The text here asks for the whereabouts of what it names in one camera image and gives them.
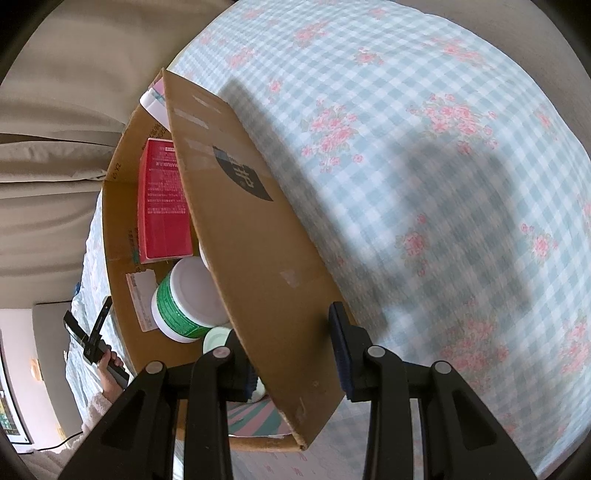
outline bed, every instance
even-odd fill
[[[581,444],[591,129],[487,42],[390,2],[242,0],[169,68],[232,105],[374,341],[450,360],[542,478]],[[86,245],[72,311],[90,329],[109,294],[100,197]],[[125,361],[116,322],[103,335]],[[98,384],[75,345],[67,377],[83,411]],[[344,401],[310,450],[233,452],[235,476],[360,478],[368,421]]]

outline red box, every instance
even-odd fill
[[[193,255],[191,218],[172,140],[149,138],[139,164],[140,263]]]

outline person's hand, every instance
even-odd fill
[[[113,378],[113,375],[107,370],[109,360],[113,360],[115,365],[118,367],[123,366],[123,361],[117,356],[117,353],[111,352],[111,347],[108,347],[107,351],[100,359],[98,364],[100,384],[103,387],[103,397],[109,400],[111,403],[115,403],[115,400],[123,393],[123,388]]]

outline poster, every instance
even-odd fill
[[[11,443],[30,445],[31,441],[18,416],[8,385],[2,348],[0,348],[0,426],[8,435]]]

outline black logo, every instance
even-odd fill
[[[216,160],[220,164],[222,170],[226,172],[226,175],[228,175],[228,177],[230,177],[235,183],[240,185],[243,190],[246,190],[248,193],[254,195],[255,197],[259,197],[262,200],[267,200],[269,202],[273,201],[273,199],[265,190],[265,187],[256,174],[256,171],[246,165],[238,163],[230,155],[228,155],[223,150],[220,150],[218,147],[213,147],[213,153],[216,156]]]

